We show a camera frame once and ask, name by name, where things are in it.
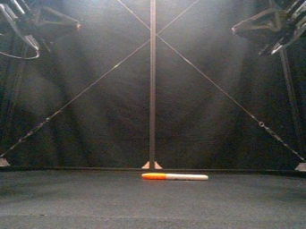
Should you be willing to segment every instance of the orange marker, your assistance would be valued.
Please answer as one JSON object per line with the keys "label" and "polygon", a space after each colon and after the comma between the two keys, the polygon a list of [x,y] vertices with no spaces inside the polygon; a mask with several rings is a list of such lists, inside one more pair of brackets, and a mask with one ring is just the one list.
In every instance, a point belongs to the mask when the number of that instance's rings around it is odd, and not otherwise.
{"label": "orange marker", "polygon": [[143,174],[142,178],[146,180],[182,180],[182,181],[206,181],[209,180],[207,175],[199,174],[161,174],[149,173]]}

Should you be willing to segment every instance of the dark gray floor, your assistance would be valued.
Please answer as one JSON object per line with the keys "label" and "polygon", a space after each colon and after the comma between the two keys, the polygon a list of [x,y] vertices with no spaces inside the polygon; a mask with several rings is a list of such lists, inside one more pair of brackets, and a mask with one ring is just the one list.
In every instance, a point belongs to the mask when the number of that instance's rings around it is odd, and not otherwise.
{"label": "dark gray floor", "polygon": [[0,173],[0,228],[306,228],[306,180],[213,174],[206,182],[138,173]]}

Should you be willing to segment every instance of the black backdrop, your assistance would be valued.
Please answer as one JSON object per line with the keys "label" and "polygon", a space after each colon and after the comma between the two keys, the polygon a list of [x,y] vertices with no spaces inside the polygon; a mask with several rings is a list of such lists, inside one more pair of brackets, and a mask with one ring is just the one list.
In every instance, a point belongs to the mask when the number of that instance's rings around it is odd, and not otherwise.
{"label": "black backdrop", "polygon": [[[23,73],[6,74],[22,82],[19,89],[3,84],[2,150],[103,79],[6,158],[12,165],[141,168],[150,157],[150,43],[130,54],[150,40],[143,25],[150,27],[150,0],[42,2],[83,26],[56,40],[51,55],[27,62]],[[157,31],[193,3],[157,0]],[[256,1],[199,0],[159,36],[297,148],[280,57],[260,57],[257,46],[231,31],[260,10]],[[296,157],[171,47],[157,39],[161,166],[293,169]],[[10,102],[15,90],[16,103]]]}

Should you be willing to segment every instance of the metal rod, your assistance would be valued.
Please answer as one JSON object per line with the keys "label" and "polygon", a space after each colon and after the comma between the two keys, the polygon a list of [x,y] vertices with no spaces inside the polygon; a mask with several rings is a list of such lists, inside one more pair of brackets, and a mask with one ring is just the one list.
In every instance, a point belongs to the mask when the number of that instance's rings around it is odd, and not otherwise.
{"label": "metal rod", "polygon": [[289,102],[290,102],[294,130],[296,130],[297,139],[298,139],[298,143],[300,143],[300,152],[302,152],[302,154],[305,155],[305,152],[306,152],[306,150],[305,150],[306,149],[305,133],[302,130],[298,99],[296,96],[297,94],[296,94],[293,80],[292,80],[292,71],[290,71],[290,65],[289,65],[288,50],[282,49],[280,51],[280,55],[281,55],[282,68],[284,68],[285,80],[286,80],[286,85],[288,85],[288,93],[289,93]]}
{"label": "metal rod", "polygon": [[150,169],[155,169],[157,2],[151,0]]}

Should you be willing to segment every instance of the pole base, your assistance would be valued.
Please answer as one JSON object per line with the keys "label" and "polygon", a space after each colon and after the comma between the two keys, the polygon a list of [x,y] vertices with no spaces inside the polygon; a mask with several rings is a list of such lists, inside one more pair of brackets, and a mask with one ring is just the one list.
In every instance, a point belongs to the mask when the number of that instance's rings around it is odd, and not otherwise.
{"label": "pole base", "polygon": [[4,158],[0,158],[0,167],[11,166]]}
{"label": "pole base", "polygon": [[[142,167],[143,169],[150,169],[150,161],[146,163],[146,165]],[[154,161],[154,168],[155,169],[163,169],[158,163]]]}
{"label": "pole base", "polygon": [[306,172],[306,163],[300,163],[298,167],[296,168],[296,170]]}

